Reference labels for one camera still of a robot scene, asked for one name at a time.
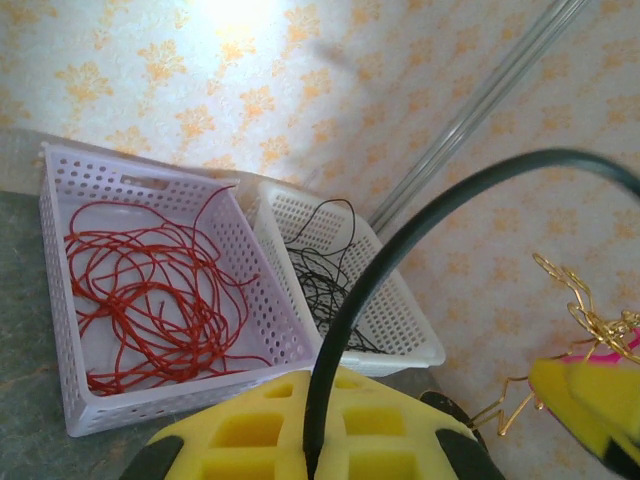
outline floral wallpaper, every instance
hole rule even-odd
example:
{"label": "floral wallpaper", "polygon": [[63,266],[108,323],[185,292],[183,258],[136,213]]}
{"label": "floral wallpaper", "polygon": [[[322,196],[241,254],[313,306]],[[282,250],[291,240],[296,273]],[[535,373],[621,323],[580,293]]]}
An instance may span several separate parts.
{"label": "floral wallpaper", "polygon": [[[575,146],[640,171],[640,2],[590,3],[455,158],[395,223],[469,174],[520,152]],[[478,413],[507,376],[533,359],[565,352],[585,332],[567,312],[572,293],[531,258],[574,269],[599,312],[640,309],[640,209],[593,175],[534,172],[482,194],[412,251],[402,273],[447,349],[432,372],[443,391]],[[528,386],[510,389],[506,411]],[[481,427],[507,478],[608,479],[547,412],[527,407],[506,437]]]}
{"label": "floral wallpaper", "polygon": [[[0,0],[0,129],[259,173],[368,215],[548,3]],[[30,159],[0,160],[3,188],[35,191]]]}

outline yellow sponge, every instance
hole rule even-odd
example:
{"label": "yellow sponge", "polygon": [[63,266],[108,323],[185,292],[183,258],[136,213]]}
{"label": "yellow sponge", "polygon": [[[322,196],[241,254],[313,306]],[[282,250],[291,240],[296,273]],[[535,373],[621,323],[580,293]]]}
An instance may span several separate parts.
{"label": "yellow sponge", "polygon": [[[166,480],[306,480],[310,372],[293,372],[158,432],[184,440]],[[474,439],[453,417],[340,368],[316,480],[455,480],[435,432]]]}
{"label": "yellow sponge", "polygon": [[606,467],[624,478],[640,478],[640,372],[538,359],[529,381],[536,396]]}

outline gray table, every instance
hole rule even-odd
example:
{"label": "gray table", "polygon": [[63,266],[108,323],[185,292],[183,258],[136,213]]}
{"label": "gray table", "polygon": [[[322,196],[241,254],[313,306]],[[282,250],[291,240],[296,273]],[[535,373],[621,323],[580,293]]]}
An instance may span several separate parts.
{"label": "gray table", "polygon": [[[64,427],[37,198],[0,193],[0,480],[117,479],[171,416],[83,438]],[[412,396],[426,370],[382,380]]]}

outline perforated basket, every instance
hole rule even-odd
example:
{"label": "perforated basket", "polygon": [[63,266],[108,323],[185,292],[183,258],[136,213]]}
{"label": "perforated basket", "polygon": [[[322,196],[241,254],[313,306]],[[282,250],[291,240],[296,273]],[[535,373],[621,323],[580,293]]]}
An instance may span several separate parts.
{"label": "perforated basket", "polygon": [[[191,225],[199,209],[220,184],[206,177],[124,161],[56,145],[45,145],[46,177],[40,214],[49,294],[60,370],[67,432],[71,436],[120,427],[143,420],[221,402],[288,371],[310,368],[316,351],[297,320],[273,269],[230,191],[214,197],[198,222],[222,249],[221,267],[239,281],[256,273],[246,287],[249,320],[231,354],[259,355],[272,367],[243,363],[246,372],[99,397],[87,386],[86,371],[113,352],[113,335],[102,342],[81,339],[64,236],[71,215],[95,200],[115,200],[155,208],[170,220]],[[110,230],[132,229],[146,219],[140,209],[92,207],[76,226]]]}
{"label": "perforated basket", "polygon": [[[315,348],[322,343],[298,282],[285,242],[291,248],[310,247],[320,253],[344,248],[350,239],[353,219],[338,204],[321,207],[298,236],[322,199],[298,190],[263,182],[254,232],[278,280]],[[371,227],[356,216],[354,247],[347,250],[342,267],[351,284],[360,276],[382,244]],[[346,351],[341,363],[368,376],[384,376],[409,367],[428,367],[444,362],[442,344],[400,274],[394,271],[379,289],[361,317],[358,328],[386,354]]]}

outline red string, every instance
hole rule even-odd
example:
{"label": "red string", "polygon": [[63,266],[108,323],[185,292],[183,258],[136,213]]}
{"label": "red string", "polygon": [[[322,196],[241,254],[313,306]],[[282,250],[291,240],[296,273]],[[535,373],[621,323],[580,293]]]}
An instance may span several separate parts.
{"label": "red string", "polygon": [[[224,272],[219,267],[221,250],[196,227],[206,206],[227,188],[207,199],[191,226],[145,205],[113,201],[83,205],[71,217],[64,240],[73,295],[92,305],[90,311],[76,310],[80,336],[94,322],[108,322],[120,342],[113,371],[87,372],[94,393],[113,395],[136,386],[152,388],[246,371],[231,368],[231,360],[234,365],[243,360],[271,365],[257,355],[229,354],[249,317],[244,287],[257,276],[239,282]],[[99,205],[151,212],[160,225],[77,231],[78,216]],[[170,304],[179,315],[165,314]],[[144,360],[125,368],[121,363],[127,352]]]}

